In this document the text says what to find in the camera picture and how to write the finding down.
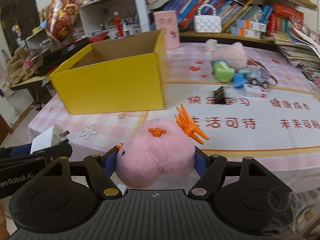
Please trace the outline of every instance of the table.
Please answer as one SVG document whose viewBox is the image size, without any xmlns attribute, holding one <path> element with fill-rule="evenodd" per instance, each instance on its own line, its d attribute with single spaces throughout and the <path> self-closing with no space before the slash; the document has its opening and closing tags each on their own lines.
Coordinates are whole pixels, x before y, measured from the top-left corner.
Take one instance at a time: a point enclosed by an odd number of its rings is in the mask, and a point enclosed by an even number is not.
<svg viewBox="0 0 320 240">
<path fill-rule="evenodd" d="M 266 99 L 246 98 L 240 90 L 229 89 L 226 94 L 235 98 L 236 103 L 211 105 L 211 91 L 220 87 L 211 75 L 211 54 L 205 51 L 203 43 L 182 43 L 180 48 L 167 51 L 170 76 L 165 84 L 166 110 L 71 116 L 56 95 L 29 124 L 29 138 L 32 140 L 56 123 L 70 131 L 68 139 L 74 152 L 71 160 L 82 160 L 90 154 L 104 154 L 129 140 L 146 120 L 173 120 L 175 107 L 184 103 L 211 137 L 204 146 L 195 143 L 208 155 L 218 153 L 232 161 L 249 155 L 297 192 L 320 187 L 320 102 L 311 93 L 312 86 L 280 53 L 248 47 L 245 51 L 279 81 L 278 86 L 268 90 Z M 239 129 L 235 129 L 235 120 Z M 222 144 L 228 136 L 230 143 Z M 197 179 L 191 174 L 186 178 L 188 186 Z M 170 188 L 163 181 L 159 183 Z"/>
</svg>

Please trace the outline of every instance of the white handbag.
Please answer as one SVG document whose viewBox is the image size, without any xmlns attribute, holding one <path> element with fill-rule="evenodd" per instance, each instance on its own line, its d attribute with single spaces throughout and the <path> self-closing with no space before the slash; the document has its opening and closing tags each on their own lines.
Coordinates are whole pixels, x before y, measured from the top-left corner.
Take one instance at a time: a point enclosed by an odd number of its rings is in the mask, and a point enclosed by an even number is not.
<svg viewBox="0 0 320 240">
<path fill-rule="evenodd" d="M 201 15 L 204 7 L 212 9 L 212 15 Z M 198 8 L 197 15 L 194 18 L 195 31 L 197 33 L 220 33 L 221 17 L 216 15 L 216 9 L 210 4 L 202 4 Z"/>
</svg>

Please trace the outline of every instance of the yellow box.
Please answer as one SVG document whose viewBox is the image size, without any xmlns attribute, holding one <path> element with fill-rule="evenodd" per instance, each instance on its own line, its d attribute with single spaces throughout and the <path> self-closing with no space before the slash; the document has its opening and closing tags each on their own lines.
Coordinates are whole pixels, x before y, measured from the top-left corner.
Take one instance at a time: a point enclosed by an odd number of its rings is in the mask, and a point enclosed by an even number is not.
<svg viewBox="0 0 320 240">
<path fill-rule="evenodd" d="M 164 109 L 168 75 L 162 30 L 86 46 L 50 79 L 70 114 Z"/>
</svg>

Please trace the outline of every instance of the toy car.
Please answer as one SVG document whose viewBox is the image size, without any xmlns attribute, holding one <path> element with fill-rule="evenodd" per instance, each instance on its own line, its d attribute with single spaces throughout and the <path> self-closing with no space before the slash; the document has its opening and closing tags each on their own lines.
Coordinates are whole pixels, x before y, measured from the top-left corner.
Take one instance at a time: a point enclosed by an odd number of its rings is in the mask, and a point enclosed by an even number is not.
<svg viewBox="0 0 320 240">
<path fill-rule="evenodd" d="M 249 84 L 258 85 L 263 88 L 268 88 L 270 86 L 269 75 L 264 69 L 253 69 L 246 76 Z"/>
</svg>

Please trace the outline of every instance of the tablecloth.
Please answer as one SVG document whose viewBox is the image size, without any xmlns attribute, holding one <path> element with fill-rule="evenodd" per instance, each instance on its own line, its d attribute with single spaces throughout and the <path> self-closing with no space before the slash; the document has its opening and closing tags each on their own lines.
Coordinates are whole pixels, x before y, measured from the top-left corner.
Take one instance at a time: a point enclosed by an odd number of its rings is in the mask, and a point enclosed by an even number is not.
<svg viewBox="0 0 320 240">
<path fill-rule="evenodd" d="M 280 53 L 249 47 L 245 47 L 245 52 L 263 63 L 278 79 L 278 88 L 312 89 L 301 71 L 292 67 Z M 182 43 L 180 48 L 168 50 L 167 55 L 170 65 L 168 83 L 215 82 L 211 74 L 212 55 L 205 51 L 205 44 Z M 148 111 L 69 115 L 56 95 L 29 124 L 29 139 L 32 140 L 52 125 L 58 124 L 70 131 L 68 139 L 73 147 L 71 161 L 82 160 L 90 154 L 104 154 L 114 145 L 129 140 L 147 117 Z M 295 191 L 320 187 L 320 153 L 256 159 Z"/>
</svg>

